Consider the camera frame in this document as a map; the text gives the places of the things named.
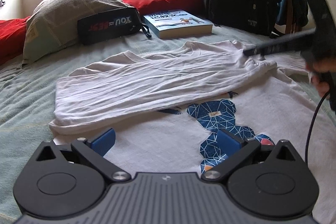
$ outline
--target backpack strap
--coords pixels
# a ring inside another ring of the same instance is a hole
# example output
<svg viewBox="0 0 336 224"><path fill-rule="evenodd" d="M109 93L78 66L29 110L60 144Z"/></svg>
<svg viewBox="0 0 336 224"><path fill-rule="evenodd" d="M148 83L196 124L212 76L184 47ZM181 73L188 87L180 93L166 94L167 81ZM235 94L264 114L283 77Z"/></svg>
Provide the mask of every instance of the backpack strap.
<svg viewBox="0 0 336 224"><path fill-rule="evenodd" d="M149 27L148 27L147 25L142 24L141 29L142 29L143 33L145 34L145 36L146 36L147 38L151 38L151 37L152 37L152 35L151 35L150 32L149 32Z"/></svg>

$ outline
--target gray pillowcase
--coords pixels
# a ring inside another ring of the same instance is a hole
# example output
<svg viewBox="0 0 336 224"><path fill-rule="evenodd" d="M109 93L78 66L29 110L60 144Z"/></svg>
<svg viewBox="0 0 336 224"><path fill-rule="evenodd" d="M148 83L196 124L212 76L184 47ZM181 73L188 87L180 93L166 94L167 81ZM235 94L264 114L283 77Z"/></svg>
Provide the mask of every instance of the gray pillowcase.
<svg viewBox="0 0 336 224"><path fill-rule="evenodd" d="M78 42L79 19L122 7L129 5L122 0L43 0L27 20L22 64Z"/></svg>

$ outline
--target blue geometric print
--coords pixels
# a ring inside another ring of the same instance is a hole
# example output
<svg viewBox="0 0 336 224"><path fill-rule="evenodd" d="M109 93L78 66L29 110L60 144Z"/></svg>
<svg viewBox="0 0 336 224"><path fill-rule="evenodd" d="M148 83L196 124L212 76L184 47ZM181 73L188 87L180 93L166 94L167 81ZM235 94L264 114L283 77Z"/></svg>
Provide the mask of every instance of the blue geometric print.
<svg viewBox="0 0 336 224"><path fill-rule="evenodd" d="M233 95L238 95L237 92L233 92L233 91L229 91L227 94L229 95L230 99L233 98ZM168 114L175 114L175 115L181 115L182 114L181 108L178 107L178 106L175 107L175 108L161 109L161 110L158 110L158 112L168 113Z"/></svg>
<svg viewBox="0 0 336 224"><path fill-rule="evenodd" d="M218 129L224 128L242 139L254 138L254 132L247 126L236 125L236 106L227 99L208 101L202 104L192 104L187 107L187 113L207 130L211 135L201 144L199 152L204 157L201 162L201 173L218 165L228 158L223 148L216 141ZM256 136L261 144L274 144L271 138L264 134Z"/></svg>
<svg viewBox="0 0 336 224"><path fill-rule="evenodd" d="M217 146L216 138L217 133L212 132L209 138L201 144L199 152L204 158L201 162L202 173L205 169L207 171L209 167L214 167L228 158L226 154L221 153L221 149Z"/></svg>
<svg viewBox="0 0 336 224"><path fill-rule="evenodd" d="M202 104L192 104L187 107L187 113L198 120L207 130L217 133L224 128L242 139L254 137L251 128L236 125L235 104L227 99L209 101Z"/></svg>

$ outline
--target black pouch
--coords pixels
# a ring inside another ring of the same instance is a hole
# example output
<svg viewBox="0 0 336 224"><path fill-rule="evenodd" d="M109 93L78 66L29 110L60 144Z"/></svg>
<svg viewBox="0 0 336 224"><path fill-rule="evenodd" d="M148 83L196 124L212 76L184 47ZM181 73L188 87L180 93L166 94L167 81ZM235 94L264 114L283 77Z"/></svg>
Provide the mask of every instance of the black pouch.
<svg viewBox="0 0 336 224"><path fill-rule="evenodd" d="M77 22L79 41L85 45L134 34L141 29L148 38L152 37L148 26L142 24L139 12L134 7L98 13Z"/></svg>

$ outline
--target circular pad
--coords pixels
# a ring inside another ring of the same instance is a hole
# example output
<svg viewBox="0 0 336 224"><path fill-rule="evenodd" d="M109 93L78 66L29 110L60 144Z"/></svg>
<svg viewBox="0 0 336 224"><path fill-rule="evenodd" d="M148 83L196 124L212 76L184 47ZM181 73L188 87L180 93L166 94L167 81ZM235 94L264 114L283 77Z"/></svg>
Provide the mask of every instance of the circular pad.
<svg viewBox="0 0 336 224"><path fill-rule="evenodd" d="M319 195L308 168L287 160L240 168L229 177L227 189L241 207L271 220L309 213Z"/></svg>
<svg viewBox="0 0 336 224"><path fill-rule="evenodd" d="M52 173L41 177L37 187L47 195L62 195L76 186L76 178L67 173Z"/></svg>
<svg viewBox="0 0 336 224"><path fill-rule="evenodd" d="M39 218L77 214L104 192L103 177L90 167L65 160L38 161L37 167L19 176L13 192L21 210Z"/></svg>
<svg viewBox="0 0 336 224"><path fill-rule="evenodd" d="M259 176L256 184L260 190L271 195L285 195L295 187L295 181L288 175L266 173Z"/></svg>

